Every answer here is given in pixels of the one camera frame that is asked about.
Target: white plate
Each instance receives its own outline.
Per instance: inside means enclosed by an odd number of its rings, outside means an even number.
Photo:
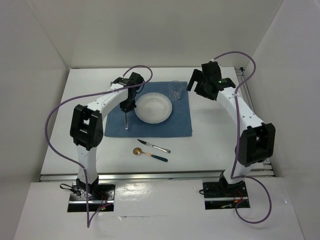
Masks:
[[[148,124],[158,124],[166,120],[172,111],[169,98],[157,92],[150,92],[136,101],[135,114]]]

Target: knife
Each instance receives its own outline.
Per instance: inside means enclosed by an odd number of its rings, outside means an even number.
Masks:
[[[147,146],[149,146],[149,147],[152,147],[152,148],[155,148],[155,149],[159,149],[159,150],[161,150],[161,151],[164,151],[164,152],[166,152],[166,153],[171,153],[171,151],[169,150],[169,149],[165,149],[165,148],[162,148],[162,147],[158,147],[158,146],[155,146],[155,145],[152,145],[151,143],[149,143],[149,142],[146,142],[146,141],[142,141],[142,140],[140,140],[140,139],[137,139],[140,143],[142,143],[142,144],[144,144],[144,145],[147,145]]]

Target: gold spoon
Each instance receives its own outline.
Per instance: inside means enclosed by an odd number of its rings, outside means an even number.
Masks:
[[[145,154],[145,155],[148,155],[148,156],[153,157],[155,159],[159,159],[161,161],[168,162],[168,159],[166,159],[166,158],[164,158],[162,156],[157,156],[157,155],[153,155],[153,154],[150,154],[150,153],[143,152],[140,147],[136,147],[135,149],[133,149],[133,154],[134,155]]]

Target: blue placemat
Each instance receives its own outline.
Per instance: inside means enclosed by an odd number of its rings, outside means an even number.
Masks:
[[[107,116],[104,135],[106,137],[158,137],[174,138],[189,137],[192,135],[189,98],[187,82],[182,82],[183,90],[179,100],[173,101],[172,113],[169,118],[157,124],[149,124],[141,121],[135,111],[127,114],[129,129],[125,129],[125,114],[116,106]],[[150,82],[144,86],[140,94],[137,94],[136,100],[147,93],[160,93],[169,97],[169,82]]]

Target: white wall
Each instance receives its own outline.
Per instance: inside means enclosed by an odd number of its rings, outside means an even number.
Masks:
[[[105,68],[194,67],[231,50],[253,54],[283,0],[29,2],[69,67]]]
[[[25,0],[0,3],[0,235],[13,239],[69,70]]]
[[[276,128],[274,156],[306,240],[320,239],[320,5],[285,0],[253,58],[248,87],[257,113]],[[247,68],[249,74],[252,65]]]

